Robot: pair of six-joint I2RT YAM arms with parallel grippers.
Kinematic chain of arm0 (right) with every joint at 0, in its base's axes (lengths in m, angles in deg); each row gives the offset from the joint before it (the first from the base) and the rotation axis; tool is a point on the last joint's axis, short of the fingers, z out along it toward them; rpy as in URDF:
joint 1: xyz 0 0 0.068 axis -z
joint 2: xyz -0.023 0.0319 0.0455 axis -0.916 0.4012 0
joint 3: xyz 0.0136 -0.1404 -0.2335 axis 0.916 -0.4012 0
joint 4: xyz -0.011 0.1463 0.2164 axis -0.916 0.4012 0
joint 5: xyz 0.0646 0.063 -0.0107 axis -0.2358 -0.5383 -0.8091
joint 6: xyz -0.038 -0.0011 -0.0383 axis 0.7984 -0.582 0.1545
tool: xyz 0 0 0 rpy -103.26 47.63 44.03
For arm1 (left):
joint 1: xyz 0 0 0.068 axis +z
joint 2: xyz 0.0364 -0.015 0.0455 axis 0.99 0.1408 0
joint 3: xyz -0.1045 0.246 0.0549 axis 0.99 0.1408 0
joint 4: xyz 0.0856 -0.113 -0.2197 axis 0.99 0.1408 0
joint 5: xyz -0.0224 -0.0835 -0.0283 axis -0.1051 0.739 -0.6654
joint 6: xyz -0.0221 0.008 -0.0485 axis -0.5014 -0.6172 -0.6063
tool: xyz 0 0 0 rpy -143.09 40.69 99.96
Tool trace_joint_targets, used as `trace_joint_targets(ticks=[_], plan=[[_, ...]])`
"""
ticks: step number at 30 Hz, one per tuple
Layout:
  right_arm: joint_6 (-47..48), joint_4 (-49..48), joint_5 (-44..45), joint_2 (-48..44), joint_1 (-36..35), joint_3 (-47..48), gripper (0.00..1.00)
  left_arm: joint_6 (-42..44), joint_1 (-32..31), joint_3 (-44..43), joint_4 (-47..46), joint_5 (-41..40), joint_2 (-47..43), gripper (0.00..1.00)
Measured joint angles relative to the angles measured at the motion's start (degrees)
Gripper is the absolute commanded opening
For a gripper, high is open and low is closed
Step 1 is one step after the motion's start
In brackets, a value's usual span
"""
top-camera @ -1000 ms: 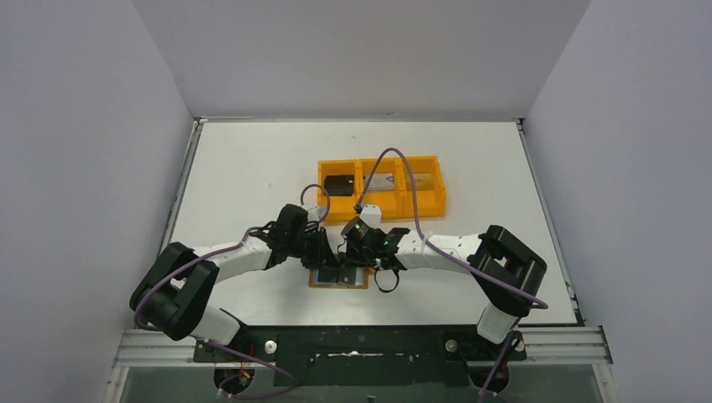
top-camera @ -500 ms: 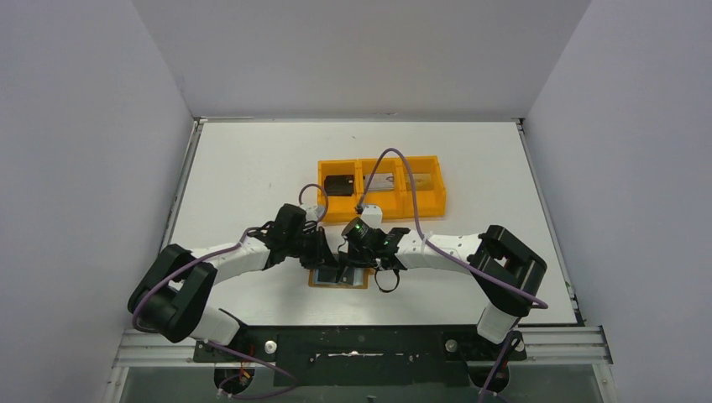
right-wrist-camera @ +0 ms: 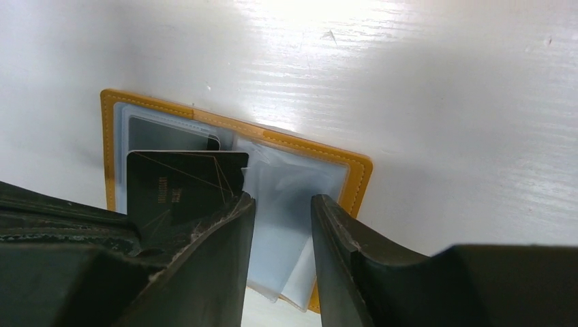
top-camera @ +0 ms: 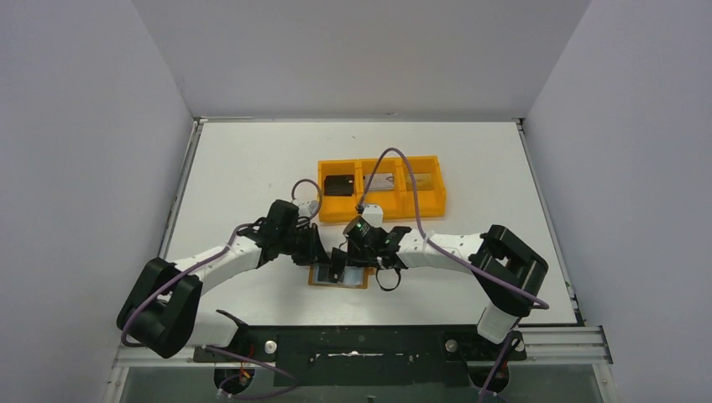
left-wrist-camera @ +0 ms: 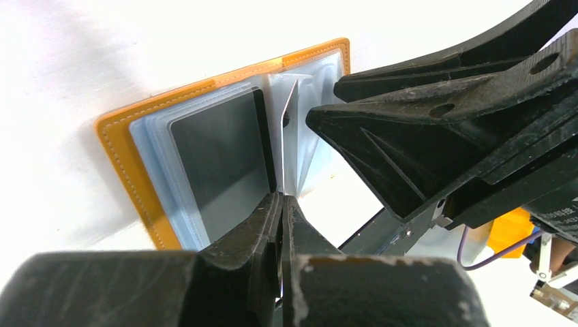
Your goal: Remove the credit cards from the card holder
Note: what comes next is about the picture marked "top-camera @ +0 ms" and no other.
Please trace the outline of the dark card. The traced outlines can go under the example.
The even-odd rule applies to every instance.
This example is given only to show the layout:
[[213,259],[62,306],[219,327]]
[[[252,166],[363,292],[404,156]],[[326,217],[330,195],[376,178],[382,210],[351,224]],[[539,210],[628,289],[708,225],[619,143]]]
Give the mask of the dark card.
[[317,268],[317,281],[325,284],[342,284],[344,282],[344,269],[334,269],[331,266]]

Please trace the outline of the tan leather card holder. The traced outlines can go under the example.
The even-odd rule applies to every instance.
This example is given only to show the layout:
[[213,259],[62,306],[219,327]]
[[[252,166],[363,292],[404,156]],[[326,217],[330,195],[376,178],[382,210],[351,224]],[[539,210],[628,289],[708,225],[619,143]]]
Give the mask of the tan leather card holder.
[[329,267],[314,265],[309,270],[307,284],[331,288],[353,290],[367,289],[369,277],[374,273],[372,268],[347,266],[343,271],[333,273]]

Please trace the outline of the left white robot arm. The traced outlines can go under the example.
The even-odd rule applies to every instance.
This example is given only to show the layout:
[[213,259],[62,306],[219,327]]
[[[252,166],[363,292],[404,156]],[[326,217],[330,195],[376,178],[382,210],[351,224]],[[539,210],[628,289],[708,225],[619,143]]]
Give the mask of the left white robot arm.
[[202,312],[210,290],[280,256],[297,266],[329,264],[318,226],[297,205],[274,201],[266,216],[238,225],[225,243],[200,254],[167,261],[153,258],[141,270],[117,318],[125,347],[146,347],[167,359],[184,347],[209,345],[235,359],[249,345],[243,324],[224,311]]

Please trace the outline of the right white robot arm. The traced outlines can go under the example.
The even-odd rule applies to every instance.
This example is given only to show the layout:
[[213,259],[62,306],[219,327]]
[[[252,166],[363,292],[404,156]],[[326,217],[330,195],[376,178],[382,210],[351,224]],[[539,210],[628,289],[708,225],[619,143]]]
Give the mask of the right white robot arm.
[[381,270],[432,268],[472,275],[489,298],[473,334],[474,351],[491,359],[505,339],[534,309],[546,309],[538,293],[548,262],[509,228],[493,224],[484,233],[449,235],[396,226],[385,230],[357,216],[343,236],[345,264]]

